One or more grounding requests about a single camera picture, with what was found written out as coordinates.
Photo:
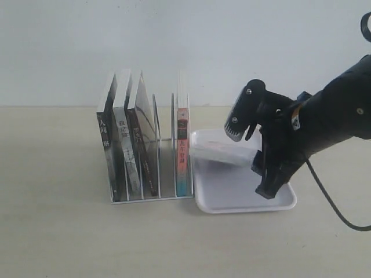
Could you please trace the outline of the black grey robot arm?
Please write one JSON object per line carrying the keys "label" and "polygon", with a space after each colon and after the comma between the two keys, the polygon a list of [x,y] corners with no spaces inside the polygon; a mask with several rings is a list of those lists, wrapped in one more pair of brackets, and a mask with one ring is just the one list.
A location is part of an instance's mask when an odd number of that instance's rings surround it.
{"label": "black grey robot arm", "polygon": [[273,199],[312,155],[352,137],[370,139],[370,56],[319,92],[302,92],[295,99],[267,90],[262,80],[250,80],[224,131],[238,142],[250,139],[255,130],[262,139],[252,165],[261,177],[256,192]]}

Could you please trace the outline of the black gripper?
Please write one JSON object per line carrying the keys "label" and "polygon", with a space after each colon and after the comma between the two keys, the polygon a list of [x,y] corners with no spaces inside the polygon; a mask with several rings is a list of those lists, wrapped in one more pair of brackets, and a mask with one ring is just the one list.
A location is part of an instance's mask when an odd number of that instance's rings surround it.
{"label": "black gripper", "polygon": [[249,140],[259,124],[261,150],[253,158],[251,170],[261,176],[255,192],[265,199],[273,199],[294,173],[304,164],[304,159],[292,150],[292,114],[300,109],[312,95],[300,93],[295,100],[265,90],[259,79],[250,80],[241,90],[232,106],[224,131],[235,142],[240,142],[246,130]]}

